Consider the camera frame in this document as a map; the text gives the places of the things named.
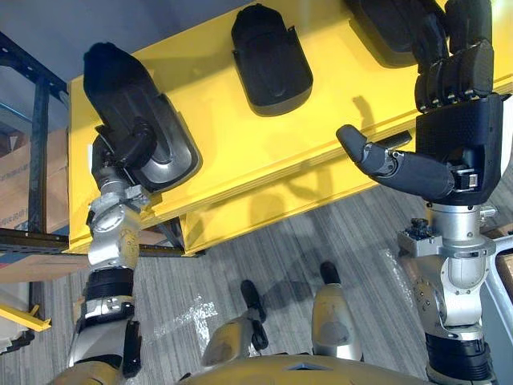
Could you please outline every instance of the yellow strip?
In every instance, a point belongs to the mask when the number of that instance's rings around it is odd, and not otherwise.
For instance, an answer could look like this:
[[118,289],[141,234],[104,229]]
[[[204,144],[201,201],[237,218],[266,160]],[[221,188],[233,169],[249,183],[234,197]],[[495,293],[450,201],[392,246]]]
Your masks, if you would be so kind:
[[48,318],[45,321],[34,317],[35,312],[27,313],[25,311],[21,311],[15,309],[14,307],[10,307],[8,305],[0,304],[0,317],[7,318],[13,322],[19,323],[29,329],[35,331],[44,331],[51,328],[51,319]]
[[34,307],[32,308],[32,310],[30,311],[29,314],[34,317],[35,314],[38,312],[38,310],[39,310],[39,305],[34,305]]

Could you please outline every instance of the yellow shelf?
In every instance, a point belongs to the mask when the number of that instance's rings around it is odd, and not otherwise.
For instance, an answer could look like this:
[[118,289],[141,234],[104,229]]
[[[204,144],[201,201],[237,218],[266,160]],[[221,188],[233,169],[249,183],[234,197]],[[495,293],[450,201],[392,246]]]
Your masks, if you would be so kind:
[[[495,90],[500,94],[512,93],[512,82],[511,76],[497,80]],[[414,151],[415,121],[394,130],[410,132],[412,140],[400,149]],[[186,255],[192,256],[223,241],[375,185],[377,183],[364,175],[341,150],[334,160],[180,216]]]
[[[349,26],[340,0],[263,1],[295,25],[313,72],[312,95],[288,114],[255,115],[232,60],[230,30],[238,10],[134,53],[179,111],[203,158],[201,170],[173,190],[157,194],[143,227],[202,209],[337,158],[334,133],[361,127],[373,140],[411,121],[416,67],[381,67]],[[511,10],[511,4],[504,6]],[[513,35],[507,12],[494,29],[496,78],[511,76]],[[87,251],[87,206],[98,196],[87,168],[87,146],[99,117],[83,92],[70,85],[70,248]]]

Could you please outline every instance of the gray carpet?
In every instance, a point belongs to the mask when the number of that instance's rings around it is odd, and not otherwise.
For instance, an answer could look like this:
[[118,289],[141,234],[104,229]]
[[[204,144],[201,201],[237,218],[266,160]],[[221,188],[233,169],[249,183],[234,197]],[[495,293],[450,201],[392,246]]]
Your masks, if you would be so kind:
[[[500,210],[494,221],[513,221],[512,191],[510,166],[491,198]],[[244,310],[238,286],[245,278],[255,282],[269,312],[264,353],[311,351],[311,309],[324,260],[338,267],[366,362],[425,378],[423,333],[395,257],[396,232],[422,214],[420,198],[378,187],[218,245],[203,257],[140,259],[135,295],[143,369],[130,383],[173,383],[198,371],[209,335]],[[0,383],[46,383],[64,369],[71,303],[85,277],[44,283],[53,326],[29,347],[0,357]]]

